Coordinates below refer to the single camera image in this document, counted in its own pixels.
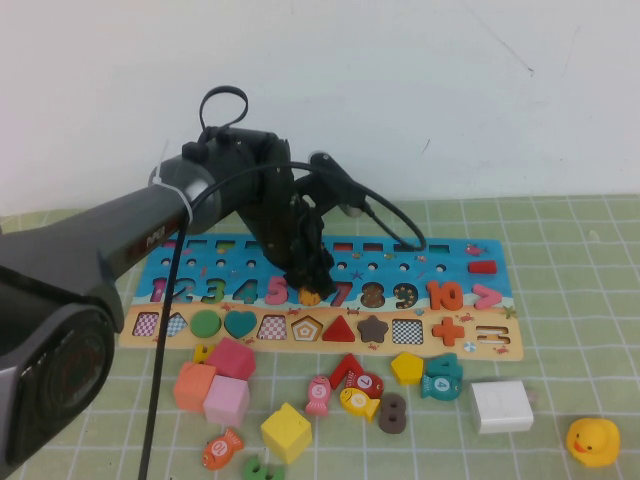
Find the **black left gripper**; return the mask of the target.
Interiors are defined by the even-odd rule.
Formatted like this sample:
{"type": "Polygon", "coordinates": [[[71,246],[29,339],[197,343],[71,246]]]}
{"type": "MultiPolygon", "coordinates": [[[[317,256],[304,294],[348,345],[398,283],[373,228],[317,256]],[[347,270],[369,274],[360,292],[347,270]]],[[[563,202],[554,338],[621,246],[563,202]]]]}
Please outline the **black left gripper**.
{"type": "MultiPolygon", "coordinates": [[[[252,173],[256,193],[239,209],[239,215],[262,247],[265,257],[285,271],[284,278],[295,290],[313,286],[311,240],[303,224],[309,206],[297,192],[290,169],[265,169],[252,173]]],[[[331,277],[334,258],[321,247],[315,259],[314,288],[323,300],[337,287],[331,277]]]]}

